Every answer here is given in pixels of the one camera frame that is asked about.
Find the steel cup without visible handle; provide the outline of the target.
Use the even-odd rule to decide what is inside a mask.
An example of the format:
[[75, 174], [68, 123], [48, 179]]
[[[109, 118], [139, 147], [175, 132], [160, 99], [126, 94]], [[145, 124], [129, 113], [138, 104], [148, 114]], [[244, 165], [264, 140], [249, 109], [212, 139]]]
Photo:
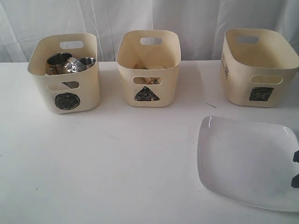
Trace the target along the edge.
[[67, 60], [72, 57], [70, 53], [57, 53], [50, 56], [46, 61], [46, 74], [47, 75], [60, 75], [63, 72], [63, 67]]

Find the white backdrop curtain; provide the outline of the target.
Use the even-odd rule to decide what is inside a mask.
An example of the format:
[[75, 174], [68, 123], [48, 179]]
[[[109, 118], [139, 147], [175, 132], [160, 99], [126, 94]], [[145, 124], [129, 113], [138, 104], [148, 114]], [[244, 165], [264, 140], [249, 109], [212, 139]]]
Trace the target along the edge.
[[98, 59], [114, 61], [122, 37], [133, 30], [161, 29], [179, 36], [183, 60], [220, 59], [231, 28], [279, 32], [299, 49], [296, 0], [3, 0], [0, 60], [27, 62], [50, 35], [91, 33]]

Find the white square plate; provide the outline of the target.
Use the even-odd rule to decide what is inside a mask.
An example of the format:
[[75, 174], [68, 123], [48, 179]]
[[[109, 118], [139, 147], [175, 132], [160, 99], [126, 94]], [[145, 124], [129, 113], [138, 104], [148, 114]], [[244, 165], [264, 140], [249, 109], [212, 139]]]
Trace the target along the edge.
[[252, 207], [297, 212], [299, 149], [288, 127], [207, 116], [199, 126], [197, 166], [202, 185], [216, 195]]

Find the cream bin with triangle mark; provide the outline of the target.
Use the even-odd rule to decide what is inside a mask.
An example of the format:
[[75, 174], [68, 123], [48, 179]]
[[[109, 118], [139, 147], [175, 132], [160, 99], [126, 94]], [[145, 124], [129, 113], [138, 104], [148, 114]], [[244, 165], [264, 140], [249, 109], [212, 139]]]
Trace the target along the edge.
[[[163, 66], [165, 70], [136, 70], [139, 61], [145, 66]], [[123, 95], [135, 107], [165, 107], [175, 97], [181, 48], [178, 35], [168, 30], [134, 30], [126, 33], [116, 59]], [[145, 84], [144, 77], [159, 77], [158, 85]]]

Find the cream bin with circle mark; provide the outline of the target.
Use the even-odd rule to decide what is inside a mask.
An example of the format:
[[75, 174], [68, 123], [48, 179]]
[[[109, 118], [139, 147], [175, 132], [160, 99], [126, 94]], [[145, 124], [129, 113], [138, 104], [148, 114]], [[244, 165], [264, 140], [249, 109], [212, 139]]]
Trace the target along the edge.
[[99, 66], [73, 74], [46, 74], [47, 59], [57, 53], [74, 58], [97, 58], [97, 38], [90, 33], [52, 35], [36, 46], [28, 63], [31, 74], [48, 110], [56, 114], [88, 111], [100, 102]]

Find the steel bowl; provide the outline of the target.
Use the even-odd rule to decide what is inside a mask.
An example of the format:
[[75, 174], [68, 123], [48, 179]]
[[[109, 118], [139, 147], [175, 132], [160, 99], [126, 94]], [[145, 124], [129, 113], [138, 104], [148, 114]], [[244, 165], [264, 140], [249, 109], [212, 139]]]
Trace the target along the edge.
[[[62, 68], [62, 74], [73, 74], [87, 70], [87, 67], [82, 64], [78, 59], [70, 57], [66, 60]], [[75, 89], [79, 87], [77, 81], [62, 82], [63, 85], [67, 86], [70, 89]]]

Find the cream bin with square mark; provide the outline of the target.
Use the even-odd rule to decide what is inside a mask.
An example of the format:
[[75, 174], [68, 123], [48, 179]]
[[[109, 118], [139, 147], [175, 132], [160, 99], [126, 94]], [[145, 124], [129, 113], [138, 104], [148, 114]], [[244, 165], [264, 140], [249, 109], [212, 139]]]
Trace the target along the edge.
[[277, 106], [299, 69], [299, 56], [278, 32], [234, 28], [224, 35], [221, 78], [228, 100]]

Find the steel cup with wire handle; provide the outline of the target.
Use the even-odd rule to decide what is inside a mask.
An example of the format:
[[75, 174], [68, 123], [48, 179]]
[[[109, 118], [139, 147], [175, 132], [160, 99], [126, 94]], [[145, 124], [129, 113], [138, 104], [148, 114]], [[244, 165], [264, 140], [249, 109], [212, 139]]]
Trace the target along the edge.
[[93, 57], [78, 58], [78, 61], [81, 62], [87, 69], [93, 67], [97, 62]]

